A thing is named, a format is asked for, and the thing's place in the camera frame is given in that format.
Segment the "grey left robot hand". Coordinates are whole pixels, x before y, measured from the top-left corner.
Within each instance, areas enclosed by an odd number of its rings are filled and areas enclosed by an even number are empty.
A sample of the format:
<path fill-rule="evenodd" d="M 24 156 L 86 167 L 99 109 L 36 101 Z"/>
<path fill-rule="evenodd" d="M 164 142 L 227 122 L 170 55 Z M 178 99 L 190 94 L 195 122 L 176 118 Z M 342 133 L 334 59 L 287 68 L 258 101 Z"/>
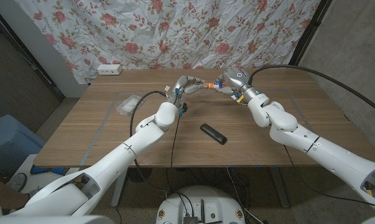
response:
<path fill-rule="evenodd" d="M 169 102 L 180 108 L 186 95 L 204 88 L 205 81 L 201 78 L 182 75 L 169 91 Z"/>

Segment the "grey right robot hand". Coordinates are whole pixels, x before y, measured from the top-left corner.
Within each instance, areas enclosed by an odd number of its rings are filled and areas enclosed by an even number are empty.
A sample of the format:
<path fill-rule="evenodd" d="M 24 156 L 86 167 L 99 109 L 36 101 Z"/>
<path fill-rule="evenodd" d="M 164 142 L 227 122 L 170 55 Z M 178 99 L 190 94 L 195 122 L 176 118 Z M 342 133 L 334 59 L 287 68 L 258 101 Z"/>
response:
<path fill-rule="evenodd" d="M 215 83 L 219 84 L 216 90 L 224 95 L 234 96 L 237 100 L 242 99 L 249 102 L 260 92 L 249 82 L 250 76 L 246 71 L 239 68 L 226 69 L 218 76 Z"/>

